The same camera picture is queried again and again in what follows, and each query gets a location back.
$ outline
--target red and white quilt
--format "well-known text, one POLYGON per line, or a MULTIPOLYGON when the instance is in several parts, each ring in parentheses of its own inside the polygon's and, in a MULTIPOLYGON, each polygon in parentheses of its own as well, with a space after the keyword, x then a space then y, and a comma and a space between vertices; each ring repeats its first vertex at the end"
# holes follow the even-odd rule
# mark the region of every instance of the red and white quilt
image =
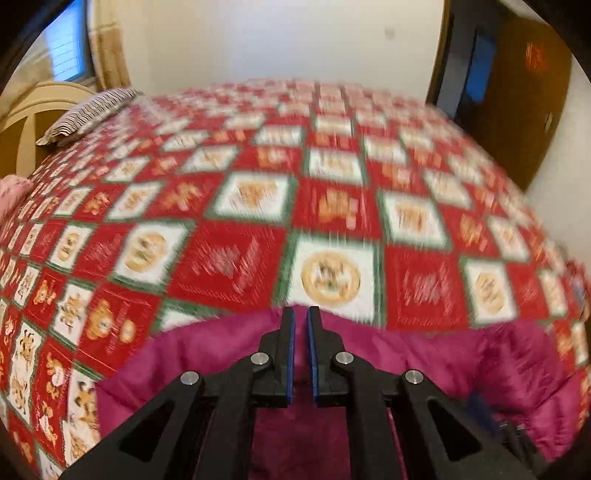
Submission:
POLYGON ((432 107, 278 80, 139 98, 32 179, 0 230, 0 416, 44 479, 99 440, 94 382, 148 337, 269 305, 428 333, 540 322, 588 405, 556 246, 432 107))

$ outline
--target wooden headboard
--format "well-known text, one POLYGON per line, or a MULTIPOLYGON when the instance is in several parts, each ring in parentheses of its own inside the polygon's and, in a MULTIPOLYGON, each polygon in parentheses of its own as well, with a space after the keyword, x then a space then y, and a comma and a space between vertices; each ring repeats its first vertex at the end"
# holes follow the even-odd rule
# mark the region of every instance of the wooden headboard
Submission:
POLYGON ((88 87, 71 82, 41 82, 0 121, 0 178, 28 177, 50 153, 35 142, 65 111, 92 97, 88 87))

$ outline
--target pink pillow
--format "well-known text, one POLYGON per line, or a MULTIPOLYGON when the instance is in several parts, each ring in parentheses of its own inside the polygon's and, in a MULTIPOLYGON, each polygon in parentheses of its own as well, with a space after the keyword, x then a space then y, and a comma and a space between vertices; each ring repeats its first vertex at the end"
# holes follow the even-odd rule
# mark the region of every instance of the pink pillow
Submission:
POLYGON ((33 187, 31 180, 17 175, 7 175, 0 179, 0 225, 8 219, 14 207, 22 202, 33 187))

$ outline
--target curtain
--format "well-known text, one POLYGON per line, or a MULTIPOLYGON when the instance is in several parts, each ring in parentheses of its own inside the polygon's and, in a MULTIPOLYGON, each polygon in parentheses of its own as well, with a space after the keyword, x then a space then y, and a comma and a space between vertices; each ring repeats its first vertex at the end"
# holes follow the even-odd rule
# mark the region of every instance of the curtain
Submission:
POLYGON ((88 37, 100 90, 129 86, 116 0, 89 0, 88 37))
POLYGON ((29 48, 0 95, 0 119, 39 82, 53 80, 53 66, 45 34, 42 33, 29 48))

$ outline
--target wall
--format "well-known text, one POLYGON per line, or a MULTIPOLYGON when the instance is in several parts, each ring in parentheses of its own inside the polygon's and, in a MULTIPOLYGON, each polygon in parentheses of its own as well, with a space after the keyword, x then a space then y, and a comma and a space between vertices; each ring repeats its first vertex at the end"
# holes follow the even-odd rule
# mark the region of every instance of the wall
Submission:
POLYGON ((527 197, 554 240, 591 271, 589 132, 591 83, 573 58, 564 111, 527 197))
POLYGON ((119 3, 132 84, 147 93, 270 76, 361 82, 424 99, 444 0, 119 3))

